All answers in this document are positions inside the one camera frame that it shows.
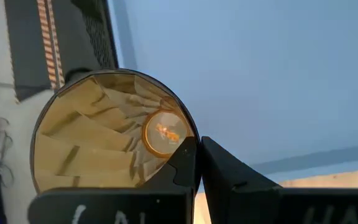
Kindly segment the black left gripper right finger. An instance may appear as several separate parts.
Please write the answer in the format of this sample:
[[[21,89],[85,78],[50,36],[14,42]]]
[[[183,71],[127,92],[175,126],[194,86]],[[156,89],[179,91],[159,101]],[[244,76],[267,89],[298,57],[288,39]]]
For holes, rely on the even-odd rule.
[[[202,137],[212,224],[358,224],[358,189],[285,188]]]

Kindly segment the black panel with orange strip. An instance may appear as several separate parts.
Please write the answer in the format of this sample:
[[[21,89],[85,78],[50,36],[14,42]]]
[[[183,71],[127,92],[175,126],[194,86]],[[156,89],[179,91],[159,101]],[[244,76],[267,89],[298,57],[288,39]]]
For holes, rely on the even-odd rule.
[[[117,68],[108,0],[4,0],[18,102]]]

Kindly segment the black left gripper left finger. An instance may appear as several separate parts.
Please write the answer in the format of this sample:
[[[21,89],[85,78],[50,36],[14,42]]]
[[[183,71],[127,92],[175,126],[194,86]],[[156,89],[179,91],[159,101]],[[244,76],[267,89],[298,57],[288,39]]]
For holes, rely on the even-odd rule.
[[[30,224],[192,224],[198,137],[187,137],[151,179],[136,188],[57,188],[29,205]]]

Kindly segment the amber faceted plastic cup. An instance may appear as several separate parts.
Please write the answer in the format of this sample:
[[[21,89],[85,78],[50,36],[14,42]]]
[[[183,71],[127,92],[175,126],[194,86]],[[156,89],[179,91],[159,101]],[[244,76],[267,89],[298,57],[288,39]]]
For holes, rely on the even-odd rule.
[[[34,127],[30,167],[38,193],[56,188],[136,188],[174,153],[200,143],[184,103],[128,69],[74,73]]]

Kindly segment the blue tray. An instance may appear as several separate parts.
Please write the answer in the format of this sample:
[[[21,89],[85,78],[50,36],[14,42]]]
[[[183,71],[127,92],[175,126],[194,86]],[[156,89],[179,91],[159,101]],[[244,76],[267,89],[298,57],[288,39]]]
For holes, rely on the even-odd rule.
[[[358,171],[358,0],[108,0],[119,65],[286,180]]]

